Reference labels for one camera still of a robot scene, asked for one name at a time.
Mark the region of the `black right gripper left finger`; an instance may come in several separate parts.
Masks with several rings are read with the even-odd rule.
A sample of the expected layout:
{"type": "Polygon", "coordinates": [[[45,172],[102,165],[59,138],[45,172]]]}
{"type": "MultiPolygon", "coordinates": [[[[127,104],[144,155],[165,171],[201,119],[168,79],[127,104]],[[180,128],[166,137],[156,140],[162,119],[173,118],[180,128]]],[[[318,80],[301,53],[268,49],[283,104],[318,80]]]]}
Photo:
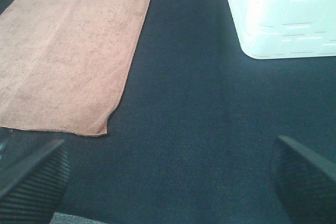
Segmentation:
{"type": "Polygon", "coordinates": [[[53,140],[1,172],[1,223],[50,223],[69,182],[64,140],[53,140]]]}

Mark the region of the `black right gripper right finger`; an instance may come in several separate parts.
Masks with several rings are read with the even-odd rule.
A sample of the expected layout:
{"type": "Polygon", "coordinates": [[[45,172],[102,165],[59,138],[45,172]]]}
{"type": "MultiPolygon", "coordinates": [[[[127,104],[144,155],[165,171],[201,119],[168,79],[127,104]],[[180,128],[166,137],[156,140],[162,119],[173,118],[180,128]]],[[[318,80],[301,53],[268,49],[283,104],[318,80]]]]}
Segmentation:
{"type": "Polygon", "coordinates": [[[271,181],[291,223],[335,223],[335,163],[280,135],[272,150],[271,181]]]}

